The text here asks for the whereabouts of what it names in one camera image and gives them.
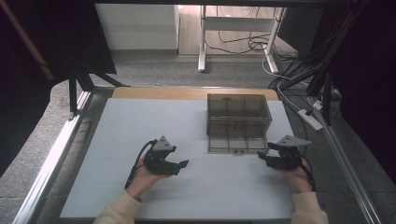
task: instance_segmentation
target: white table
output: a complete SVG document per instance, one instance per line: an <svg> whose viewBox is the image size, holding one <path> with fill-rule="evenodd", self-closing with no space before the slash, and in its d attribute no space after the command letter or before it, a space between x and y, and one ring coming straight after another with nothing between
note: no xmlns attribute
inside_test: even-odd
<svg viewBox="0 0 396 224"><path fill-rule="evenodd" d="M268 101L269 142L293 135L280 101ZM207 152L206 100L108 99L61 217L96 217L123 191L143 145L165 135L169 161L190 160L143 195L136 219L268 220L290 218L292 188L257 155Z"/></svg>

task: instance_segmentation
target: sleeve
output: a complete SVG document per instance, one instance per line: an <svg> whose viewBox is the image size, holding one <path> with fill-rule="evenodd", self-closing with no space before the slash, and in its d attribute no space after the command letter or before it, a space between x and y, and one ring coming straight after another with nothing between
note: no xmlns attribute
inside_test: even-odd
<svg viewBox="0 0 396 224"><path fill-rule="evenodd" d="M134 215L142 203L123 192L119 199L103 210L94 224L134 224Z"/></svg>
<svg viewBox="0 0 396 224"><path fill-rule="evenodd" d="M326 212L318 204L315 192L293 194L295 213L291 216L291 224L328 224Z"/></svg>

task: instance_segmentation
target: gray floor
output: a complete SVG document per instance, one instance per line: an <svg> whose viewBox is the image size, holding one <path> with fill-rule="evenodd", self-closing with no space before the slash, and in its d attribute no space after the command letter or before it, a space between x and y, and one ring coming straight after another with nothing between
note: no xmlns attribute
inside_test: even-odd
<svg viewBox="0 0 396 224"><path fill-rule="evenodd" d="M114 53L114 61L119 74L113 77L131 86L267 88L274 79L262 70L261 58L209 57L208 69L202 74L197 72L196 57L179 57L160 52L155 54L141 52L138 56L130 53L125 51ZM285 69L288 63L279 62L278 65L280 69ZM40 201L31 223L92 222L91 220L59 219L106 99L113 91L113 88L102 79L95 76L92 76L92 79L98 88L93 92L89 108L70 142L62 166L57 169L51 179L50 188L45 190L45 197ZM49 154L52 144L69 116L67 84L67 82L61 83L52 90L51 101L45 115L24 145L20 155L0 179L0 223L12 223L41 165ZM298 85L292 87L291 90L302 96L303 88L304 85ZM307 108L307 104L300 97L287 91L285 93L295 105ZM331 110L332 127L363 186L368 191L381 220L383 223L396 223L396 208L393 205L396 201L396 188L370 150L342 119L338 106L339 100L334 99ZM306 156L313 165L318 185L319 204L328 213L330 223L366 223L323 132L315 132L302 122L293 112L293 107L286 106L286 109L295 136L308 139L313 143L307 149ZM268 223L289 222L286 220Z"/></svg>

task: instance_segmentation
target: hand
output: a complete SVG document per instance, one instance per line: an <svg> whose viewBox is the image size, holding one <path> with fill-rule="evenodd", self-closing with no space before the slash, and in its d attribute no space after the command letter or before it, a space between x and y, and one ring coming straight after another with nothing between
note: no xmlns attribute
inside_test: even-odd
<svg viewBox="0 0 396 224"><path fill-rule="evenodd" d="M303 158L303 165L306 167L306 169L311 171L311 167L309 166L308 161L305 158ZM275 168L274 170L284 175L298 193L306 193L312 191L309 178L301 167L297 167L293 170L280 170Z"/></svg>
<svg viewBox="0 0 396 224"><path fill-rule="evenodd" d="M169 177L170 175L155 175L144 165L143 159L139 160L136 165L136 171L134 172L134 179L132 180L126 192L133 198L141 202L140 196L149 190L155 182L160 179Z"/></svg>

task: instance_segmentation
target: cable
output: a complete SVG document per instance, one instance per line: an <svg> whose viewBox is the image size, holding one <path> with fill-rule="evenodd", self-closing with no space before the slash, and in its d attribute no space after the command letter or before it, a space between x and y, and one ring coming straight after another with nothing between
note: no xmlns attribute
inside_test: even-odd
<svg viewBox="0 0 396 224"><path fill-rule="evenodd" d="M289 102L289 104L293 105L294 107L296 107L298 110L301 110L300 107L298 107L297 105L295 105L294 103L292 103L284 94L283 92L279 89L279 84L276 84L277 90L278 92L283 96L283 98L285 100L287 100Z"/></svg>
<svg viewBox="0 0 396 224"><path fill-rule="evenodd" d="M139 155L137 156L136 161L134 162L134 166L132 167L131 173L128 176L128 180L126 181L126 184L125 184L125 187L124 187L125 189L127 189L129 187L129 185L131 184L132 180L134 179L134 172L142 166L142 165L140 165L140 166L138 166L136 168L137 164L139 163L140 157L143 154L143 151L146 149L146 147L148 145L152 145L153 146L156 143L157 143L157 139L149 141L142 147L142 149L140 149Z"/></svg>
<svg viewBox="0 0 396 224"><path fill-rule="evenodd" d="M286 90L286 91L288 91L288 92L290 92L291 94L293 94L293 95L299 97L301 100L303 100L304 103L306 103L307 105L309 105L309 107L311 107L312 109L314 109L314 107L313 107L311 104L309 104L309 103L308 103L303 97L301 97L300 95L297 95L296 93L294 93L293 91L290 91L290 90Z"/></svg>
<svg viewBox="0 0 396 224"><path fill-rule="evenodd" d="M274 76L274 77L281 77L281 78L285 78L285 79L292 79L291 77L284 77L284 76L281 76L281 75L278 75L278 74L274 74L274 73L270 73L269 71L267 71L267 69L266 69L265 66L264 66L264 60L265 60L265 57L262 58L262 69L263 69L268 75L271 75L271 76ZM299 82L299 83L304 84L305 86L308 86L307 83L304 83L304 82Z"/></svg>

